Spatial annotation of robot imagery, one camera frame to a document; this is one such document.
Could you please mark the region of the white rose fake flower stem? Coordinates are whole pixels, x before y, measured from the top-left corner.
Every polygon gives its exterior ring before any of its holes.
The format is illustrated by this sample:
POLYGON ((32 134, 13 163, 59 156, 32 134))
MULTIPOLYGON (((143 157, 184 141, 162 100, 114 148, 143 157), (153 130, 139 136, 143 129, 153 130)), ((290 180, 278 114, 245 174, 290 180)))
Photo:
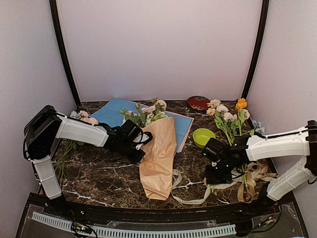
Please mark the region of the white rose fake flower stem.
POLYGON ((135 105, 135 109, 138 111, 137 113, 132 111, 127 111, 126 109, 121 109, 120 112, 121 114, 124 115, 125 120, 131 120, 137 126, 145 127, 146 121, 147 121, 147 115, 144 112, 142 112, 140 104, 137 103, 135 105))

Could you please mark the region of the beige pink wrapping paper sheet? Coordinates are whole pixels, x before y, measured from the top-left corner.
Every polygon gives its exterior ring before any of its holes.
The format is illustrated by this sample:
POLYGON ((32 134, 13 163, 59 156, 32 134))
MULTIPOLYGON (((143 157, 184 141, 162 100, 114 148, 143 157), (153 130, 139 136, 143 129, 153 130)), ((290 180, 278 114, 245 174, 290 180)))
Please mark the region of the beige pink wrapping paper sheet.
POLYGON ((156 120, 144 127, 153 139, 142 150, 146 153, 139 165, 140 181, 146 197, 167 200, 172 190, 173 161, 177 147, 173 117, 156 120))

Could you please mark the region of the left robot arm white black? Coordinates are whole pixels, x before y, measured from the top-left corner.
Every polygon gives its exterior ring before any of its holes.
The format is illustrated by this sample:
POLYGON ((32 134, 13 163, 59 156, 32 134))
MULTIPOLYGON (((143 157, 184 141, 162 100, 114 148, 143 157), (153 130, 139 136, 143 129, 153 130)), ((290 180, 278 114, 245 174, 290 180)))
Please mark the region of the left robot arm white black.
POLYGON ((141 147, 152 138, 150 132, 144 132, 129 119, 121 126, 110 127, 106 123, 93 124, 68 117, 47 105, 24 128, 23 156, 33 164, 39 183, 52 200, 51 209, 59 216, 66 216, 70 206, 60 198, 62 191, 52 164, 52 147, 57 140, 69 139, 101 147, 136 164, 145 155, 141 147))

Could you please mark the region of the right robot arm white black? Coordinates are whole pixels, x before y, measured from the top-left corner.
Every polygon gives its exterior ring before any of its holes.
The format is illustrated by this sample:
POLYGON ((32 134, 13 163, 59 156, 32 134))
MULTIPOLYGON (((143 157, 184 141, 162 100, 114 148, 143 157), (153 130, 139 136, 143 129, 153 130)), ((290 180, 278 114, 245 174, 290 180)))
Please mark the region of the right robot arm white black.
POLYGON ((268 184, 266 196, 253 203, 253 211, 263 215, 272 207, 272 201, 280 200, 304 182, 317 177, 317 122, 310 120, 305 127, 285 133, 237 136, 232 145, 211 138, 202 155, 211 161, 206 168, 210 184, 228 181, 234 168, 248 162, 300 156, 299 162, 268 184))

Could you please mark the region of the brown twine ribbon bundle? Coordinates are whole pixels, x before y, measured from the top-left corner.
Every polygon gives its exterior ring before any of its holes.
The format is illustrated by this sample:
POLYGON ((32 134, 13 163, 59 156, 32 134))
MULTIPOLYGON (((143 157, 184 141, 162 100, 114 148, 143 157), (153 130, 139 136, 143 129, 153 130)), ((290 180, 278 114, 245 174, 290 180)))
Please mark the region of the brown twine ribbon bundle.
POLYGON ((256 181, 254 174, 250 171, 242 176, 242 184, 238 188, 237 198, 241 203, 251 203, 255 196, 256 181))

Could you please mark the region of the pink rose fake flower stem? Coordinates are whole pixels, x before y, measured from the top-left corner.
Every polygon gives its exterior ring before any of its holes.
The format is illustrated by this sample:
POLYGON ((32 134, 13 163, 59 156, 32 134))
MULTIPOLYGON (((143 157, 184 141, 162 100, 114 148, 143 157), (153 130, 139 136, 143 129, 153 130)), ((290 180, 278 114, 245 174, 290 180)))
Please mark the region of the pink rose fake flower stem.
POLYGON ((149 125, 156 120, 168 117, 168 115, 165 113, 167 103, 164 100, 153 98, 152 103, 152 106, 141 108, 142 114, 146 116, 146 125, 149 125))

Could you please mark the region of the white printed ribbon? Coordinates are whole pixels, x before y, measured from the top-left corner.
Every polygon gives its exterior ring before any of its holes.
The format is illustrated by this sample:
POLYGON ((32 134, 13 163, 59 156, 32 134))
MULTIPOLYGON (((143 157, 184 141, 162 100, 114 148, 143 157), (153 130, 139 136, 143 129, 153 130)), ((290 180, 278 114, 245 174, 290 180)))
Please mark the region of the white printed ribbon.
POLYGON ((260 186, 265 182, 271 182, 277 178, 277 173, 272 172, 268 165, 252 162, 234 169, 233 182, 227 184, 207 184, 206 178, 199 182, 183 181, 183 173, 177 169, 173 170, 173 185, 171 196, 181 204, 201 205, 206 201, 211 201, 213 197, 222 204, 229 204, 230 201, 238 201, 238 188, 242 184, 242 176, 246 172, 252 172, 256 181, 255 192, 257 199, 260 197, 260 186))

